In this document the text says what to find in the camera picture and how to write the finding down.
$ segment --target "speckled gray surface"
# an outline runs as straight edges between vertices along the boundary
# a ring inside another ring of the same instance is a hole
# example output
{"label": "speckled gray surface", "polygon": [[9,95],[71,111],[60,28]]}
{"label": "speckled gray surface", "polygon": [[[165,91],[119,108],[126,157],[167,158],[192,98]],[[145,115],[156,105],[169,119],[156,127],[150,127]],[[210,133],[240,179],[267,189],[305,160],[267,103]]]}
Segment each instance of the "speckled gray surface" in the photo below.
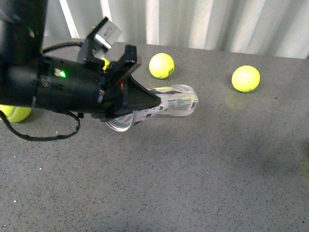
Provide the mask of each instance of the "speckled gray surface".
{"label": "speckled gray surface", "polygon": [[[175,60],[166,80],[148,71],[159,52]],[[86,116],[76,136],[42,143],[0,123],[0,231],[309,231],[309,61],[151,45],[138,53],[133,76],[145,87],[191,85],[195,112],[123,133]],[[247,64],[261,83],[238,93],[230,78]],[[74,125],[35,110],[15,127],[55,135]]]}

